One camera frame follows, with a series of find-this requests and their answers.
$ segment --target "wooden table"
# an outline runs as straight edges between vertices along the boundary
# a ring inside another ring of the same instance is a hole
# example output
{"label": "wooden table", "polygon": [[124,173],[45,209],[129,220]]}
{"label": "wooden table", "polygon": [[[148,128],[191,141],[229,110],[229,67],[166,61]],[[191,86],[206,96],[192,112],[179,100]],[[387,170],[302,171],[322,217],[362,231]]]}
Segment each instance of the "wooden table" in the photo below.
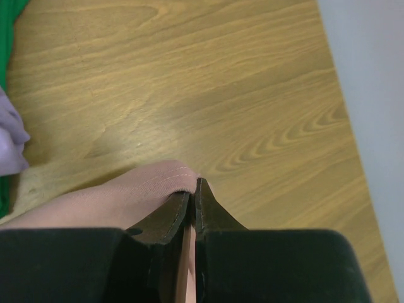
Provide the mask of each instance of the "wooden table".
{"label": "wooden table", "polygon": [[331,228],[397,302],[313,0],[31,0],[9,96],[32,135],[9,220],[178,158],[252,229]]}

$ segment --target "green cloth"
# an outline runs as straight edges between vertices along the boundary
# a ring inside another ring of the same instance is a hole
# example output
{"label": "green cloth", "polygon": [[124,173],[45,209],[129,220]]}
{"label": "green cloth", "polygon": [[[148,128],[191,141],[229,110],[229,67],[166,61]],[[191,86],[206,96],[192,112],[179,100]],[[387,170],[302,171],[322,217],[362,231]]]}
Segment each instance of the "green cloth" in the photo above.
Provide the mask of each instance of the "green cloth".
{"label": "green cloth", "polygon": [[[29,0],[0,0],[0,86],[7,92],[6,70],[13,48],[13,24]],[[8,176],[0,177],[0,218],[9,206]]]}

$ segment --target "green fabric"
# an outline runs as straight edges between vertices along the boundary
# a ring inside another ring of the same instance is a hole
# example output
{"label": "green fabric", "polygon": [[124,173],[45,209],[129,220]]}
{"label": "green fabric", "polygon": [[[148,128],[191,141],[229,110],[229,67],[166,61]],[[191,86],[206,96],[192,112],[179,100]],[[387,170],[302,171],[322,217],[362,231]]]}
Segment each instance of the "green fabric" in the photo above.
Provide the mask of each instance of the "green fabric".
{"label": "green fabric", "polygon": [[[0,0],[0,86],[7,91],[6,70],[13,48],[13,23],[29,0]],[[0,218],[9,206],[8,176],[0,177]]]}

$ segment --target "lavender fabric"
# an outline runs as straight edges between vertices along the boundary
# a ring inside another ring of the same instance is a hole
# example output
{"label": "lavender fabric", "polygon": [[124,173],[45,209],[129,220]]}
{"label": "lavender fabric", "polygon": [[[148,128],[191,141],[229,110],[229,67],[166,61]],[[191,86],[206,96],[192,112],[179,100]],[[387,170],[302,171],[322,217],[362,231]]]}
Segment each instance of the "lavender fabric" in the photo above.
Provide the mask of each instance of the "lavender fabric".
{"label": "lavender fabric", "polygon": [[22,152],[29,139],[20,115],[0,87],[0,176],[17,174],[28,167]]}

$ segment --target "wood grain pattern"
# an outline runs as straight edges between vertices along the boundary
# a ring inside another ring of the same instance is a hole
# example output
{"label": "wood grain pattern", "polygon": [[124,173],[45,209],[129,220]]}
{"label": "wood grain pattern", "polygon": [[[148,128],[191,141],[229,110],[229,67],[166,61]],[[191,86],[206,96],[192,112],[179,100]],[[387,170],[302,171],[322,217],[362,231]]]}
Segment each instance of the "wood grain pattern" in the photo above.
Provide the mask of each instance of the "wood grain pattern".
{"label": "wood grain pattern", "polygon": [[178,158],[250,228],[344,233],[397,302],[313,0],[32,0],[9,96],[32,140],[9,220]]}

